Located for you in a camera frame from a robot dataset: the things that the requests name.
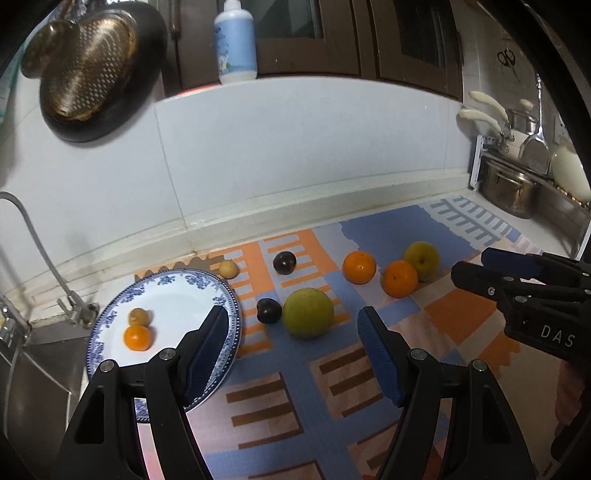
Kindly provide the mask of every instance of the cabinet door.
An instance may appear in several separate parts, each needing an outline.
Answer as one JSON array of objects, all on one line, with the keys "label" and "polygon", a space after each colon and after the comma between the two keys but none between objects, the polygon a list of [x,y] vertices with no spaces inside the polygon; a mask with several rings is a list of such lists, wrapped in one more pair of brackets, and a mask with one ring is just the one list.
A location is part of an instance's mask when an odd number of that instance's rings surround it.
[{"label": "cabinet door", "polygon": [[[217,82],[213,20],[223,0],[180,0],[178,43],[183,88]],[[159,10],[168,18],[167,1]],[[255,21],[259,76],[276,74],[359,75],[353,12],[339,0],[242,0]],[[174,44],[168,51],[165,83],[174,76]]]},{"label": "cabinet door", "polygon": [[448,0],[370,0],[378,77],[462,97],[456,24]]}]

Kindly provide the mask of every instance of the white tile wall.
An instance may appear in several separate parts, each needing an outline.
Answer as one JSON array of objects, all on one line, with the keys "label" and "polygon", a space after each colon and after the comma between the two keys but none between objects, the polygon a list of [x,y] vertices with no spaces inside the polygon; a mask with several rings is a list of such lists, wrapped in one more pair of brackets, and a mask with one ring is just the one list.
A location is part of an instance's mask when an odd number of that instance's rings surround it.
[{"label": "white tile wall", "polygon": [[39,105],[39,83],[39,80],[28,79],[18,72],[8,98],[4,123],[0,125],[0,144]]},{"label": "white tile wall", "polygon": [[[451,101],[386,83],[283,77],[156,106],[184,215],[357,177],[443,168]],[[468,155],[457,164],[467,165]]]},{"label": "white tile wall", "polygon": [[[180,217],[154,107],[85,145],[59,140],[35,107],[0,145],[2,190],[28,209],[56,264]],[[20,214],[0,202],[0,289],[46,270]]]},{"label": "white tile wall", "polygon": [[466,156],[472,162],[477,136],[474,122],[467,122],[457,116],[462,108],[459,102],[449,102],[447,118],[447,145],[444,168],[466,168]]}]

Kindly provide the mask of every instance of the pot handle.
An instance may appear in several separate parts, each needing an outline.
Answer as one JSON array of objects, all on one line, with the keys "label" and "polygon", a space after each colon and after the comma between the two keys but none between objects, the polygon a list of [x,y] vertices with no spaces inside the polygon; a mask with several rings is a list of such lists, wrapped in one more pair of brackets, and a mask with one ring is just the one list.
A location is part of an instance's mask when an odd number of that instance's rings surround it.
[{"label": "pot handle", "polygon": [[523,110],[525,110],[528,113],[534,109],[534,104],[525,98],[519,100],[519,104],[523,107]]},{"label": "pot handle", "polygon": [[509,117],[507,116],[505,108],[490,95],[487,95],[484,92],[479,92],[478,90],[471,90],[468,92],[468,95],[470,95],[472,100],[475,100],[478,103],[493,107],[505,122],[509,122]]},{"label": "pot handle", "polygon": [[502,136],[502,130],[499,126],[499,122],[497,122],[493,117],[487,115],[484,112],[479,112],[478,110],[470,110],[468,108],[462,108],[457,114],[460,118],[464,118],[466,120],[486,122],[492,127],[492,129],[498,135]]},{"label": "pot handle", "polygon": [[510,181],[511,183],[514,183],[515,185],[519,185],[519,187],[523,186],[522,183],[518,182],[517,180],[510,179],[509,177],[503,175],[500,171],[496,172],[496,176],[502,178],[503,180]]}]

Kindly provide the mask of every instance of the blue and white porcelain plate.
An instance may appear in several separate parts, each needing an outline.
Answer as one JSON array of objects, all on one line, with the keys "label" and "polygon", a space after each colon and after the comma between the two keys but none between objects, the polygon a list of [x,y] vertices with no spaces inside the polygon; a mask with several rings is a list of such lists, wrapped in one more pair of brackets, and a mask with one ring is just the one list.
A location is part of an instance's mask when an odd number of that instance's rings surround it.
[{"label": "blue and white porcelain plate", "polygon": [[[202,270],[182,268],[156,273],[117,295],[100,314],[90,334],[86,352],[88,377],[108,358],[124,367],[147,362],[163,348],[176,347],[185,333],[201,326],[214,305],[221,305],[228,311],[228,337],[205,392],[185,409],[192,410],[212,394],[228,373],[241,332],[236,296],[216,276]],[[134,352],[123,343],[129,312],[137,307],[146,310],[151,318],[153,343],[145,352]],[[138,422],[150,421],[145,399],[135,399],[135,413]]]}]

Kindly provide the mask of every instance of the orange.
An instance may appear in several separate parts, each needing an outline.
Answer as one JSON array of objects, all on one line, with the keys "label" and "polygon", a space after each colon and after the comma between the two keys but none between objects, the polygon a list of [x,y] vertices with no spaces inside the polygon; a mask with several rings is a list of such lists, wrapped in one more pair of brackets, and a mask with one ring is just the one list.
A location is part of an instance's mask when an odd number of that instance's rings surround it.
[{"label": "orange", "polygon": [[382,275],[382,288],[391,297],[401,299],[417,289],[418,274],[406,260],[390,263]]},{"label": "orange", "polygon": [[351,252],[343,261],[343,275],[351,283],[367,283],[375,275],[375,258],[362,251]]},{"label": "orange", "polygon": [[125,333],[123,334],[123,343],[130,350],[143,352],[150,348],[150,345],[152,344],[152,335],[147,327],[143,325],[132,325],[125,330]]}]

